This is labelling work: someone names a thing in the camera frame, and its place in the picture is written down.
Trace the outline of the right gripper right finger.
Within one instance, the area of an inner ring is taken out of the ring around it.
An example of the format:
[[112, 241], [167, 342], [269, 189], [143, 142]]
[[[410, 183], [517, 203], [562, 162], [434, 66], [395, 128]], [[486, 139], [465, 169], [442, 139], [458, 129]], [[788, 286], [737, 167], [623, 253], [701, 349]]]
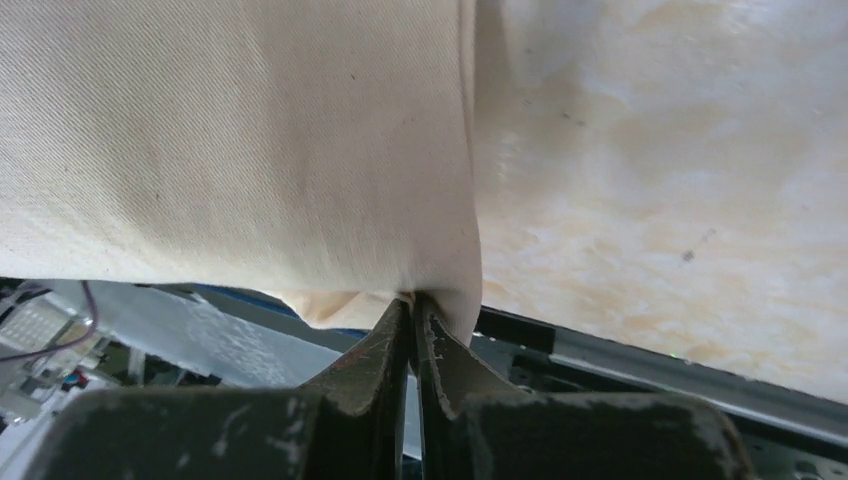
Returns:
[[732, 422], [668, 393], [530, 393], [413, 307], [413, 367], [427, 479], [751, 479]]

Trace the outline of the beige cloth drape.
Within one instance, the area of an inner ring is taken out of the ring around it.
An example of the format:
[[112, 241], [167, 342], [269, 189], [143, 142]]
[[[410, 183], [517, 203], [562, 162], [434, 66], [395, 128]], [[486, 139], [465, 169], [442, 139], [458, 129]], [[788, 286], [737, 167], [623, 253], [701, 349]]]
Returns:
[[471, 1], [5, 1], [1, 273], [482, 299]]

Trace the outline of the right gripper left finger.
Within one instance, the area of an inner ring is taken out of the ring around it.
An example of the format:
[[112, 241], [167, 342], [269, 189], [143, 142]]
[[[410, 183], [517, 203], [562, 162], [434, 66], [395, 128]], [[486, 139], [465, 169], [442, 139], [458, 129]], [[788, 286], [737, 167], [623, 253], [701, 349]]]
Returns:
[[397, 479], [410, 308], [295, 388], [98, 390], [56, 418], [29, 479]]

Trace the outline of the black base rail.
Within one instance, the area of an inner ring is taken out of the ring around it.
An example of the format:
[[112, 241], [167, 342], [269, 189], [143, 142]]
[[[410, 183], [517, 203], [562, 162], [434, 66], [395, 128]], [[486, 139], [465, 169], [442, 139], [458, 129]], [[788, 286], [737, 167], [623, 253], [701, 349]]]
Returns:
[[541, 392], [678, 393], [727, 414], [764, 478], [844, 479], [847, 407], [673, 356], [485, 308], [473, 348]]

